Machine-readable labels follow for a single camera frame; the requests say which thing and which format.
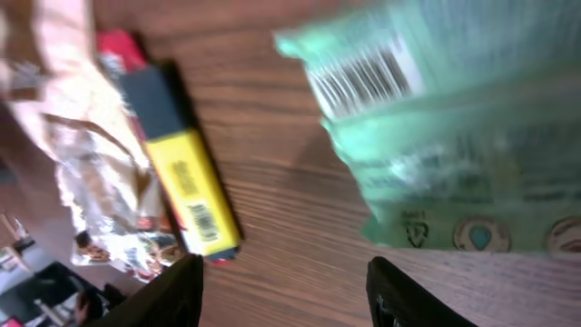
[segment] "wood grain surface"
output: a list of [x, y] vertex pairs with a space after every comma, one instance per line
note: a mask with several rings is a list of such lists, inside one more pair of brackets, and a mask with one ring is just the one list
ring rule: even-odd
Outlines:
[[[244, 230], [238, 259], [207, 271], [201, 326], [370, 326], [365, 276], [376, 255], [479, 326], [578, 326], [579, 257], [385, 249], [359, 235], [369, 211], [331, 150], [300, 64], [281, 58], [272, 37], [344, 3], [95, 2], [100, 28], [138, 33], [153, 60], [179, 66]], [[58, 206], [54, 185], [39, 184], [50, 167], [33, 177], [18, 170], [39, 241], [70, 251], [55, 237], [72, 228], [42, 224], [47, 211], [37, 207]]]

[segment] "plastic bag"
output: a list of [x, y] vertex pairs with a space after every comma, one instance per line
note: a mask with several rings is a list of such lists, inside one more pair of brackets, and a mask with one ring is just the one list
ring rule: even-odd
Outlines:
[[581, 252], [576, 1], [382, 2], [277, 34], [395, 247]]

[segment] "highlighter cap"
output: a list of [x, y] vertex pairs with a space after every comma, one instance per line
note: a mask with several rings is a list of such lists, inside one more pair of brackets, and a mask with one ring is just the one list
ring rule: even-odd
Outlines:
[[124, 98], [139, 118], [148, 140], [163, 138], [190, 128], [182, 117], [165, 74], [156, 66], [119, 77]]

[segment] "black object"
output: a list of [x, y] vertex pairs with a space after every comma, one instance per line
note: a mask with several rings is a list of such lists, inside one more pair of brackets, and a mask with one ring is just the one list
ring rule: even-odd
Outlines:
[[202, 312], [203, 258], [188, 255], [138, 293], [86, 327], [198, 326]]
[[367, 295], [374, 327], [476, 326], [382, 257], [368, 265]]
[[19, 322], [26, 323], [43, 314], [34, 304], [40, 299], [49, 307], [64, 302], [76, 293], [68, 279], [71, 272], [60, 263], [53, 263], [0, 295], [0, 310]]

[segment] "snack wrapper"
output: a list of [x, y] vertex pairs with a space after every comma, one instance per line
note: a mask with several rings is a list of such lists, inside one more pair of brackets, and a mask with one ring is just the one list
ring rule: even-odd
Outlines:
[[77, 232], [72, 262], [151, 277], [181, 253], [123, 99], [96, 63], [90, 8], [82, 0], [7, 2], [2, 98], [55, 162]]

